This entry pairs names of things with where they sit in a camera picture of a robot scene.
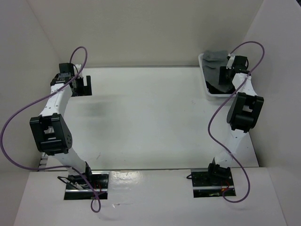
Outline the grey skirt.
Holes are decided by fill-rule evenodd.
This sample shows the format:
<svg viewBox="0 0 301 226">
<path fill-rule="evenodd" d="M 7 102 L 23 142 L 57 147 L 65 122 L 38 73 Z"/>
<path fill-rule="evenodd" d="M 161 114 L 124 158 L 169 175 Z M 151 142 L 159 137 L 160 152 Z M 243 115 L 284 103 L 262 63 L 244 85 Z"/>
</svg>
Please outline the grey skirt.
<svg viewBox="0 0 301 226">
<path fill-rule="evenodd" d="M 202 69 L 205 81 L 210 83 L 216 89 L 227 92 L 232 89 L 233 85 L 219 85 L 219 69 L 221 66 L 227 65 L 228 52 L 226 50 L 210 51 L 207 50 L 203 54 Z"/>
</svg>

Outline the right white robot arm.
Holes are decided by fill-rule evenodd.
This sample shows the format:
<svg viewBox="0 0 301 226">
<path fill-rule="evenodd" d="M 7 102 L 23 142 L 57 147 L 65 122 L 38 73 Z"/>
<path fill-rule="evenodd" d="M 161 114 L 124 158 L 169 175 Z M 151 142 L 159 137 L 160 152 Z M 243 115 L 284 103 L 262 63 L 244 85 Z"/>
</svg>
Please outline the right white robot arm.
<svg viewBox="0 0 301 226">
<path fill-rule="evenodd" d="M 214 186 L 221 185 L 230 177 L 233 158 L 239 152 L 243 138 L 255 127 L 264 103 L 264 98 L 253 89 L 247 57 L 229 54 L 227 59 L 227 65 L 220 68 L 219 83 L 231 82 L 238 91 L 227 114 L 228 137 L 206 173 L 207 182 Z"/>
</svg>

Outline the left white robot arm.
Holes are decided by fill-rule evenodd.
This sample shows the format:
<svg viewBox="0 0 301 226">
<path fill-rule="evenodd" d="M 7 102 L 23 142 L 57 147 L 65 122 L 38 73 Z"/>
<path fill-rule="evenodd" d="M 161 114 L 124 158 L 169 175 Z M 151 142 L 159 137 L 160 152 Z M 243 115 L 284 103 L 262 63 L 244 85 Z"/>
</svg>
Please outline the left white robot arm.
<svg viewBox="0 0 301 226">
<path fill-rule="evenodd" d="M 91 77 L 84 84 L 80 64 L 59 64 L 60 72 L 50 83 L 51 94 L 46 106 L 37 117 L 30 119 L 30 127 L 37 149 L 53 156 L 62 165 L 67 165 L 68 180 L 74 187 L 88 188 L 93 184 L 94 177 L 88 163 L 82 160 L 72 147 L 72 134 L 64 120 L 64 113 L 71 97 L 90 96 Z"/>
</svg>

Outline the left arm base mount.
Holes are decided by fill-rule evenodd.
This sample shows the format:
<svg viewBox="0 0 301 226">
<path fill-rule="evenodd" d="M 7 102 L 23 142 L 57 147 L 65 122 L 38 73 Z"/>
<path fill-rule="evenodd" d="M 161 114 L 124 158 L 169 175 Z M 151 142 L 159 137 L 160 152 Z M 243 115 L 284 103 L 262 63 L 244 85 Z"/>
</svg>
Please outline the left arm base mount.
<svg viewBox="0 0 301 226">
<path fill-rule="evenodd" d="M 109 174 L 109 171 L 92 171 L 90 185 L 100 200 L 108 198 Z M 90 186 L 82 178 L 79 178 L 79 183 L 72 176 L 58 176 L 57 179 L 65 184 L 64 200 L 92 200 L 95 197 Z"/>
</svg>

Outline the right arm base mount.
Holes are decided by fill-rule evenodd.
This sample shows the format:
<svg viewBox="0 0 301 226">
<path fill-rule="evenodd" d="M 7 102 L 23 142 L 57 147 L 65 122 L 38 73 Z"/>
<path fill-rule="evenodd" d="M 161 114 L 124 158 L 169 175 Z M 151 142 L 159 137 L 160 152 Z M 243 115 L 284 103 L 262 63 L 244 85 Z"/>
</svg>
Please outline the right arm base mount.
<svg viewBox="0 0 301 226">
<path fill-rule="evenodd" d="M 194 198 L 209 198 L 225 196 L 236 196 L 232 174 L 227 178 L 210 178 L 208 172 L 204 169 L 192 170 L 186 176 L 192 182 Z"/>
</svg>

